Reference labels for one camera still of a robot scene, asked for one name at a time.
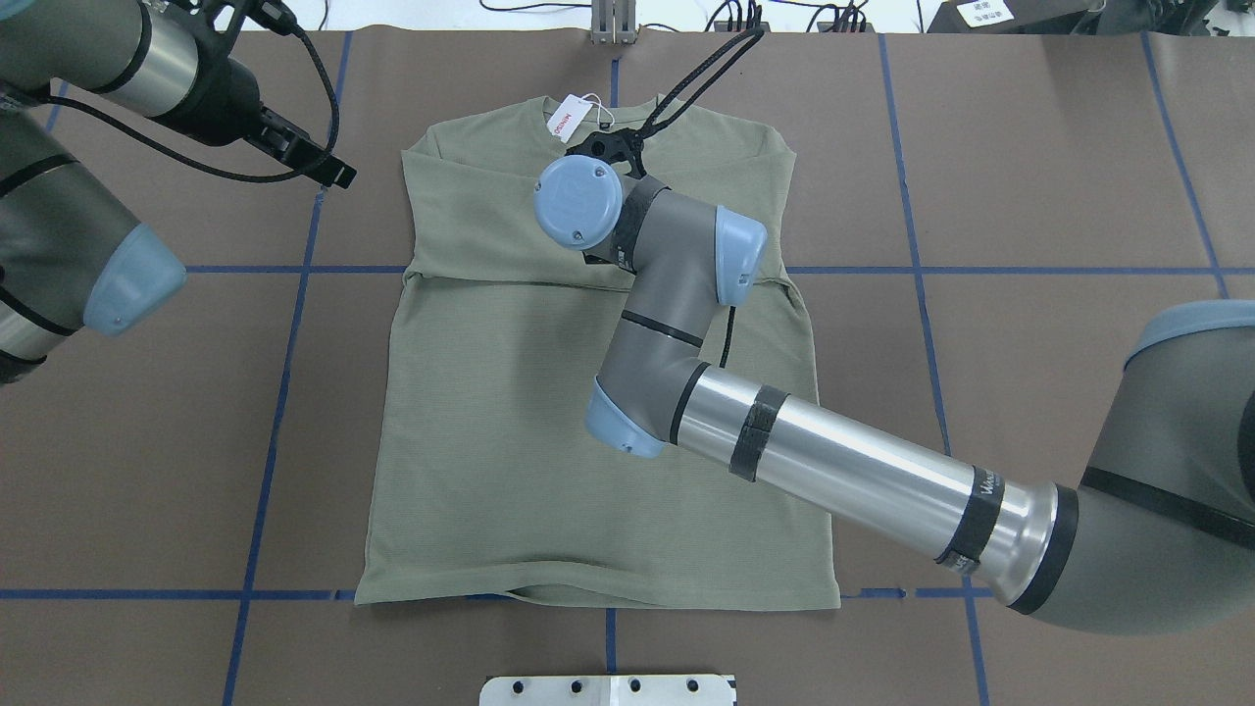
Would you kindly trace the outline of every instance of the white sticker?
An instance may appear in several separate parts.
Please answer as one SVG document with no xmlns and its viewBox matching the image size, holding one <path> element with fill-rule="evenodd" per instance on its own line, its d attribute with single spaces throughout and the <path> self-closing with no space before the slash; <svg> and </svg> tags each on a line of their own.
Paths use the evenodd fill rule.
<svg viewBox="0 0 1255 706">
<path fill-rule="evenodd" d="M 1003 3 L 1003 0 L 978 0 L 976 3 L 958 5 L 955 9 L 963 15 L 963 21 L 968 23 L 968 26 L 995 25 L 1015 19 L 1015 15 L 1007 9 L 1007 3 Z"/>
<path fill-rule="evenodd" d="M 591 100 L 585 100 L 577 95 L 567 95 L 566 100 L 562 100 L 562 104 L 557 107 L 557 110 L 553 110 L 553 117 L 545 124 L 548 125 L 550 134 L 561 139 L 562 144 L 566 144 L 571 140 L 571 135 L 575 134 L 575 129 L 580 127 L 580 120 L 591 109 Z"/>
</svg>

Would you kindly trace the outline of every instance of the gray robotic arm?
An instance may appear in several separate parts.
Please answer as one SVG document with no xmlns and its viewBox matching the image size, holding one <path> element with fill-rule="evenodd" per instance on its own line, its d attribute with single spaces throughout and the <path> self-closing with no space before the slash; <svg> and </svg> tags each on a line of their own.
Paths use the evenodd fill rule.
<svg viewBox="0 0 1255 706">
<path fill-rule="evenodd" d="M 252 73 L 228 55 L 246 16 L 310 48 L 277 0 L 0 0 L 0 386 L 83 325 L 124 331 L 186 280 L 152 229 L 26 114 L 53 100 L 53 78 L 205 144 L 242 138 L 292 169 L 251 177 L 201 166 L 218 176 L 353 181 L 351 167 L 262 104 Z"/>
<path fill-rule="evenodd" d="M 1054 624 L 1171 632 L 1255 602 L 1255 301 L 1156 317 L 1079 488 L 1025 488 L 700 362 L 718 306 L 749 292 L 762 224 L 581 154 L 536 188 L 555 241 L 636 273 L 585 420 L 599 440 L 692 450 Z"/>
</svg>

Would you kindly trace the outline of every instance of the green shirt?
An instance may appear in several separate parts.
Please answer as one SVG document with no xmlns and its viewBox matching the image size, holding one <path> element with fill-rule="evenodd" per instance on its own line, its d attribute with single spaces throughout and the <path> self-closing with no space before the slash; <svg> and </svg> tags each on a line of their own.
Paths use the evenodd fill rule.
<svg viewBox="0 0 1255 706">
<path fill-rule="evenodd" d="M 614 109 L 615 127 L 639 127 L 654 105 Z M 585 265 L 535 222 L 536 178 L 567 147 L 545 125 L 556 107 L 535 98 L 441 123 L 402 154 L 414 260 L 393 321 L 356 602 L 837 607 L 826 513 L 688 451 L 643 460 L 584 430 L 633 277 Z M 675 191 L 767 224 L 728 369 L 814 401 L 809 317 L 779 251 L 793 158 L 774 129 L 697 105 L 644 153 Z M 703 359 L 718 359 L 724 325 Z"/>
</svg>

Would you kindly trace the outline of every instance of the white bracket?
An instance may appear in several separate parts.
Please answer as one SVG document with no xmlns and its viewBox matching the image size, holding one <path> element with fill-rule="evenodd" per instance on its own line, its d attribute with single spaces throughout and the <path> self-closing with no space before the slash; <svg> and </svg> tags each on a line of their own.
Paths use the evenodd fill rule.
<svg viewBox="0 0 1255 706">
<path fill-rule="evenodd" d="M 610 677 L 496 677 L 479 706 L 737 706 L 737 677 L 616 675 Z"/>
<path fill-rule="evenodd" d="M 636 0 L 592 0 L 592 43 L 635 44 Z"/>
</svg>

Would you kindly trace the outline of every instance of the light blue cap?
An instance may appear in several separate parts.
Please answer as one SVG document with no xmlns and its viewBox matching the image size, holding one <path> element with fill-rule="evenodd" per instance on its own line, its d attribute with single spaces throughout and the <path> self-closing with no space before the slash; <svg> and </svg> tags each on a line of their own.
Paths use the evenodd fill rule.
<svg viewBox="0 0 1255 706">
<path fill-rule="evenodd" d="M 725 306 L 740 306 L 754 286 L 767 246 L 767 226 L 717 206 L 714 209 L 715 295 Z"/>
<path fill-rule="evenodd" d="M 1255 300 L 1212 298 L 1165 308 L 1146 324 L 1146 330 L 1130 352 L 1124 366 L 1127 367 L 1138 352 L 1156 342 L 1191 332 L 1242 326 L 1255 326 Z"/>
<path fill-rule="evenodd" d="M 118 335 L 157 310 L 187 281 L 187 268 L 139 223 L 122 240 L 97 277 L 83 310 L 83 324 Z"/>
<path fill-rule="evenodd" d="M 610 164 L 584 154 L 555 159 L 536 182 L 536 222 L 567 250 L 605 240 L 624 204 L 624 187 Z"/>
<path fill-rule="evenodd" d="M 35 0 L 0 0 L 0 20 L 8 20 L 35 4 Z"/>
<path fill-rule="evenodd" d="M 640 429 L 640 425 L 611 403 L 597 379 L 592 379 L 592 399 L 589 400 L 589 409 L 584 414 L 584 426 L 597 441 L 633 456 L 654 459 L 663 453 L 663 446 L 666 446 Z"/>
</svg>

